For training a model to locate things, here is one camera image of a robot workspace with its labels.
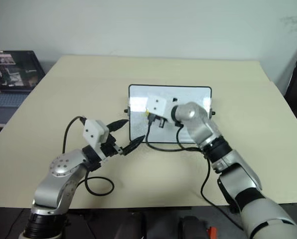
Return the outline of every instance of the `laptop keyboard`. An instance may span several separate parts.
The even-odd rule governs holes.
[[[27,94],[0,94],[0,107],[19,107]]]

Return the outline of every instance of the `dark floor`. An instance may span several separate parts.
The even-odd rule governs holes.
[[[292,216],[297,223],[297,204],[284,204],[282,207]],[[94,239],[90,232],[93,231],[97,239],[113,239],[119,225],[134,210],[128,209],[93,209],[93,210],[70,210],[68,218],[69,226],[66,227],[67,239]],[[5,238],[12,223],[21,212],[16,208],[0,208],[0,239]],[[192,208],[154,208],[141,209],[147,220],[148,239],[176,239],[177,224],[179,218],[184,216],[196,216],[208,222],[208,226],[218,229],[219,239],[246,239],[242,231],[236,228],[230,221],[223,217],[215,208],[192,207]],[[25,209],[14,226],[8,239],[17,239],[23,231],[30,210]],[[239,216],[230,216],[240,223]]]

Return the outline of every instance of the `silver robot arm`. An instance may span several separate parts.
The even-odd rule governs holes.
[[[218,185],[226,201],[237,206],[250,239],[297,239],[297,225],[277,203],[266,198],[257,174],[224,139],[207,111],[196,103],[178,105],[150,97],[148,112],[170,123],[183,124],[204,157],[219,174]]]
[[[116,140],[110,132],[121,128],[127,120],[119,120],[109,125],[104,125],[99,120],[81,121],[84,124],[83,136],[89,145],[82,150],[75,149],[64,153],[51,162],[47,176],[35,191],[31,214],[19,239],[62,238],[66,213],[80,180],[87,176],[88,172],[100,168],[107,157],[129,154],[144,138],[141,136],[122,148],[115,144]]]

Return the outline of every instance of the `white table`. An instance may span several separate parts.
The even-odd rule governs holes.
[[[213,119],[257,172],[264,194],[278,203],[297,202],[297,120],[258,62],[64,56],[0,133],[0,206],[30,207],[74,116],[104,123],[127,118],[129,84],[210,86]],[[128,126],[114,136],[127,145]],[[85,145],[75,123],[67,150]],[[207,205],[199,194],[206,170],[198,153],[163,153],[142,144],[92,173],[114,181],[112,194],[94,197],[81,185],[71,208]],[[205,195],[226,204],[217,177],[212,172]],[[108,186],[90,184],[94,190]]]

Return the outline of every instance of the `orange object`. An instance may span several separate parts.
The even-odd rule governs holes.
[[[217,239],[217,228],[215,227],[210,227],[208,230],[207,230],[208,234],[209,234],[209,237],[210,239]]]

